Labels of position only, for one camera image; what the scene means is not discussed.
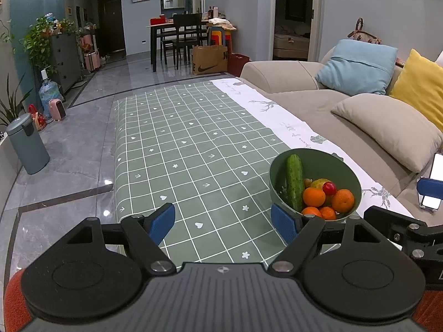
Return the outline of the small orange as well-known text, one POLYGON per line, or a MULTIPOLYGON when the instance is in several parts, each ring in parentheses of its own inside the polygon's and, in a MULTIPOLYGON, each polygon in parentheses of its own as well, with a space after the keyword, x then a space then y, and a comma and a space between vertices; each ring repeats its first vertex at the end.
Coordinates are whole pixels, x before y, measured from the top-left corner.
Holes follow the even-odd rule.
POLYGON ((301 214, 303 214, 303 215, 314 215, 314 216, 317 216, 317 217, 320 217, 320 218, 323 217, 322 213, 320 212, 320 210, 318 208, 311 207, 311 206, 305 207, 301 211, 301 214))
POLYGON ((337 218, 337 214, 332 207, 325 206, 320 208, 319 211, 324 220, 335 220, 337 218))

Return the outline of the orange top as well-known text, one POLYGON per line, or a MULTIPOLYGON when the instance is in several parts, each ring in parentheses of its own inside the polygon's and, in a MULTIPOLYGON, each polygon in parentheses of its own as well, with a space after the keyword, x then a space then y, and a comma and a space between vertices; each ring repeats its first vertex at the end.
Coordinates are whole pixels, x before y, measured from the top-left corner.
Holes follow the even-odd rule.
POLYGON ((303 202, 308 207, 321 207, 326 201, 326 194, 323 190, 308 187, 303 192, 303 202))

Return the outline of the green cucumber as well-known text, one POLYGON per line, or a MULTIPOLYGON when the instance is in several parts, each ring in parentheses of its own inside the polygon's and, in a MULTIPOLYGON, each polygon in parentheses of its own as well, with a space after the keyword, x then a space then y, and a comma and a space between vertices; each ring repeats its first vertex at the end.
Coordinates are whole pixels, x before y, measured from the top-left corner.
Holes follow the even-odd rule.
POLYGON ((286 182, 288 205, 293 210, 301 212, 303 209, 303 192, 305 189, 303 164, 297 154, 292 154, 286 162, 286 182))

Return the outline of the large yellow-green pomelo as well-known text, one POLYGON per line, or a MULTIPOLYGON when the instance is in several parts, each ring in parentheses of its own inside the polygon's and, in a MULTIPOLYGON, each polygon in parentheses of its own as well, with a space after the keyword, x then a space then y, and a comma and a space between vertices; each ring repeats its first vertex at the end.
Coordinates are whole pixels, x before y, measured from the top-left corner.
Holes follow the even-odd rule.
POLYGON ((314 181, 311 183, 311 186, 310 186, 310 187, 315 188, 315 189, 322 190, 324 184, 326 184, 327 182, 330 182, 330 180, 327 179, 327 178, 319 178, 319 179, 314 180, 314 181))

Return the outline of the red apple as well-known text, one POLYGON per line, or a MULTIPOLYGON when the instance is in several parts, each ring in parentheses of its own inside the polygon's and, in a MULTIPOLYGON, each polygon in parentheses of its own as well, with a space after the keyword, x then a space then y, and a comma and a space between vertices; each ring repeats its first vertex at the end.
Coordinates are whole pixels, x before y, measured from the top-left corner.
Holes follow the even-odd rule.
POLYGON ((336 185, 331 181, 325 182, 322 186, 322 190, 326 196, 334 196, 337 192, 336 185))

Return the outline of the large orange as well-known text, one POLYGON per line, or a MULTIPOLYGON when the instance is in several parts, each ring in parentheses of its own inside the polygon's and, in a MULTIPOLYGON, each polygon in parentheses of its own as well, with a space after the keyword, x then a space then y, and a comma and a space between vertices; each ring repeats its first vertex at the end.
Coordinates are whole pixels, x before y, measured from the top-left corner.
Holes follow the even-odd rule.
POLYGON ((339 214, 346 214, 354 207, 354 203, 353 193, 348 189, 340 189, 332 197, 331 207, 339 214))

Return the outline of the brown kiwi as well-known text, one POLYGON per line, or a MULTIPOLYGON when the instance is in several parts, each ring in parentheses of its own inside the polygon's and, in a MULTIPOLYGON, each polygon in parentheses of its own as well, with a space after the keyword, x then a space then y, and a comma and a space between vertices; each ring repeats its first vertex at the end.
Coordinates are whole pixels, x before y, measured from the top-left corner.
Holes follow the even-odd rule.
POLYGON ((304 179, 304 186, 305 186, 305 188, 310 187, 311 183, 312 183, 312 179, 310 179, 310 178, 305 178, 304 179))

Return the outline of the beige cushion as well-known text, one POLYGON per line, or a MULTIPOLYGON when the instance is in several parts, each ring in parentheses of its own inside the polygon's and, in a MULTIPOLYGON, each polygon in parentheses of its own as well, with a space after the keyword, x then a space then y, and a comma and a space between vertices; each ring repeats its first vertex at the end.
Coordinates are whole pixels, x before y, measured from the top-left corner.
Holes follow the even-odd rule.
POLYGON ((421 172, 442 147, 442 131, 392 97, 359 94, 338 102, 331 112, 359 127, 411 172, 421 172))

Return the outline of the green checkered tablecloth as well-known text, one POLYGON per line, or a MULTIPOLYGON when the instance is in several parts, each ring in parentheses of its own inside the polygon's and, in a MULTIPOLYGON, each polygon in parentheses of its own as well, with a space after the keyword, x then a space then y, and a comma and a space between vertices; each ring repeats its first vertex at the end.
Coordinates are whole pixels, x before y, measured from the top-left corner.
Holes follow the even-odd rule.
POLYGON ((345 162, 363 189, 357 213, 405 207, 340 147, 238 79, 143 92, 115 102, 116 215, 149 215, 170 202, 161 249, 185 261, 269 263, 285 244, 270 219, 269 170, 292 148, 345 162))

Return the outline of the light blue cushion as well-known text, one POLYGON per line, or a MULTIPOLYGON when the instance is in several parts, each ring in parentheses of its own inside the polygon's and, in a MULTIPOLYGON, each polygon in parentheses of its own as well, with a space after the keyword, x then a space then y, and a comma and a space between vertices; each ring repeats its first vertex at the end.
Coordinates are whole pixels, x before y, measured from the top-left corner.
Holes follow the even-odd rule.
POLYGON ((315 79, 323 86, 355 96, 385 95, 393 77, 398 49, 383 44, 342 39, 315 79))

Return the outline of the red patterned bag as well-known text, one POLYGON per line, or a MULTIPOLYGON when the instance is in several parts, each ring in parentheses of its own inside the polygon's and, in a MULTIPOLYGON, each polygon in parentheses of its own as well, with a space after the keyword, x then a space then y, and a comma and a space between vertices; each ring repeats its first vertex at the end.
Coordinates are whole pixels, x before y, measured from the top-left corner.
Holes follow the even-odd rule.
POLYGON ((34 122, 37 131, 43 130, 43 128, 45 128, 47 125, 44 115, 38 112, 35 105, 32 103, 29 105, 28 111, 31 114, 32 120, 34 122))

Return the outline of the brown paper shopping bag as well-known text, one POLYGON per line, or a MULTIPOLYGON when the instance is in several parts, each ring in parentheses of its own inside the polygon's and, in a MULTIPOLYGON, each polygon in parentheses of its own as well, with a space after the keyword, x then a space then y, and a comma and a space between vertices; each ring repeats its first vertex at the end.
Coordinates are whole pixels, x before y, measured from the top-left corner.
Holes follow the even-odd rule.
POLYGON ((192 50, 192 73, 215 74, 228 71, 228 48, 222 45, 195 46, 192 50))

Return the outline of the brown handbag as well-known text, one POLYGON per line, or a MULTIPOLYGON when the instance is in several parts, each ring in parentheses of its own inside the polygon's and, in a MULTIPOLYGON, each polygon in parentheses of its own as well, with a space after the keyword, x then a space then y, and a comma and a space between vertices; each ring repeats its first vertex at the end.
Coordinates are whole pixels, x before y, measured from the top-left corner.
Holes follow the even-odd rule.
POLYGON ((378 37, 369 32, 364 31, 364 19, 362 17, 359 17, 357 19, 355 28, 352 32, 348 34, 348 38, 377 45, 382 44, 382 41, 378 37))

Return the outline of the dark dining chair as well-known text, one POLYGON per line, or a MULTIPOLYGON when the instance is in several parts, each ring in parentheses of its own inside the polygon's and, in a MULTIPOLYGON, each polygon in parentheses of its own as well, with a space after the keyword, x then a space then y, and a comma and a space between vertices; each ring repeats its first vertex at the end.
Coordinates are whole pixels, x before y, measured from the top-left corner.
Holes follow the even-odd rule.
POLYGON ((173 26, 176 37, 173 40, 174 67, 179 67, 181 51, 184 51, 184 59, 190 58, 190 49, 202 44, 202 13, 174 14, 173 26))

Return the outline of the dark dining table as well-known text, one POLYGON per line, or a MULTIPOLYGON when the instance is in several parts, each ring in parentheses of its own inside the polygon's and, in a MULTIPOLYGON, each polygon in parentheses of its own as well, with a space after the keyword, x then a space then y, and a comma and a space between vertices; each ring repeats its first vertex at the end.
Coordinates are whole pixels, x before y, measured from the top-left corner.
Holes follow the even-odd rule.
MULTIPOLYGON (((217 30, 221 33, 221 45, 228 47, 228 54, 232 51, 232 38, 228 39, 228 43, 226 43, 226 36, 231 35, 231 32, 236 31, 236 28, 226 19, 213 18, 209 20, 202 20, 201 25, 201 33, 202 33, 202 45, 204 45, 204 41, 207 42, 207 45, 211 45, 212 41, 212 33, 217 30)), ((175 28, 173 26, 173 20, 167 21, 164 16, 155 17, 150 20, 150 60, 153 65, 153 71, 156 71, 156 62, 157 62, 157 40, 160 39, 161 43, 161 51, 163 54, 160 56, 164 56, 164 62, 167 61, 167 51, 173 51, 173 40, 175 39, 175 28)))

